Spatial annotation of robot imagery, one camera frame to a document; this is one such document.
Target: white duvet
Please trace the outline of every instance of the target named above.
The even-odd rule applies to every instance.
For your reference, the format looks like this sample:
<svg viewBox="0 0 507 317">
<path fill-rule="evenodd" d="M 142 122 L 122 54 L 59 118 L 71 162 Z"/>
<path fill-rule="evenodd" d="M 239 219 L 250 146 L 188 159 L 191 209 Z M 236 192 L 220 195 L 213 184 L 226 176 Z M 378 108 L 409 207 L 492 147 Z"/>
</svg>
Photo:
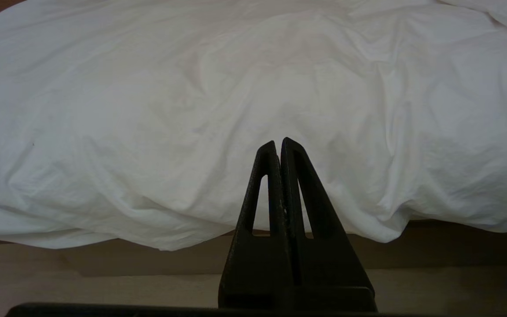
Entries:
<svg viewBox="0 0 507 317">
<path fill-rule="evenodd" d="M 257 148 L 286 136 L 348 231 L 389 241 L 412 213 L 507 231 L 507 27 L 433 0 L 0 14 L 0 239 L 200 243 L 233 229 Z"/>
</svg>

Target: bed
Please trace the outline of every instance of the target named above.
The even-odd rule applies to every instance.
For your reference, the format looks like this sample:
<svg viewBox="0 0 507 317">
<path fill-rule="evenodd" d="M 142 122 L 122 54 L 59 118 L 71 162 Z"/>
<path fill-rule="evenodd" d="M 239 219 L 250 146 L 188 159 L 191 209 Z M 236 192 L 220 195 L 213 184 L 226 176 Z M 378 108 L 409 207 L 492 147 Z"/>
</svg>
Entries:
<svg viewBox="0 0 507 317">
<path fill-rule="evenodd" d="M 0 13 L 0 240 L 195 245 L 233 229 L 256 150 L 286 136 L 349 232 L 387 242 L 412 217 L 507 232 L 507 1 Z"/>
</svg>

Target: floor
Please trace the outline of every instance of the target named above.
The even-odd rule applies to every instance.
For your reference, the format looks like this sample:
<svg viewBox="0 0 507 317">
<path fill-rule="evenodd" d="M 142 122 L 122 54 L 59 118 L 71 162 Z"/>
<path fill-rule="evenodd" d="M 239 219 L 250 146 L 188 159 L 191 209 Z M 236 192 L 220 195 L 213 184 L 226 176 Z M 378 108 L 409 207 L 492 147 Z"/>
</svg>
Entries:
<svg viewBox="0 0 507 317">
<path fill-rule="evenodd" d="M 507 315 L 507 267 L 370 269 L 381 312 Z M 59 251 L 0 245 L 0 317 L 24 302 L 216 307 L 220 275 L 82 277 Z"/>
</svg>

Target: white bedsheet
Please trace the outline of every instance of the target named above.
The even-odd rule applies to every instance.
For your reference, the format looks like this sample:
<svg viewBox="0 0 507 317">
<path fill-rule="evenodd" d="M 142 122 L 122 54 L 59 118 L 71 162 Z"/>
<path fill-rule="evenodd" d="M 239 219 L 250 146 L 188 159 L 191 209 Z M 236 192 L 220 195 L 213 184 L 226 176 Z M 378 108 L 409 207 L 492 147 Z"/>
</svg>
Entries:
<svg viewBox="0 0 507 317">
<path fill-rule="evenodd" d="M 395 239 L 410 210 L 507 231 L 507 28 L 433 0 L 0 14 L 0 239 L 205 241 L 234 227 L 257 148 L 285 136 L 348 231 Z"/>
</svg>

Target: wrinkled fabric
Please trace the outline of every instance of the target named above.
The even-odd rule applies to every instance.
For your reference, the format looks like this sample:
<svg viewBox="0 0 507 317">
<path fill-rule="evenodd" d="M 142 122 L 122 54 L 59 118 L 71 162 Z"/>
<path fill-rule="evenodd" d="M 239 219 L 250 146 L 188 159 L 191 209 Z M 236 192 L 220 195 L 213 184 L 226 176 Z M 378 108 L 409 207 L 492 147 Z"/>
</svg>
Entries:
<svg viewBox="0 0 507 317">
<path fill-rule="evenodd" d="M 0 14 L 1 239 L 200 243 L 233 229 L 256 150 L 286 136 L 350 232 L 390 241 L 413 213 L 507 231 L 507 28 L 430 0 Z"/>
</svg>

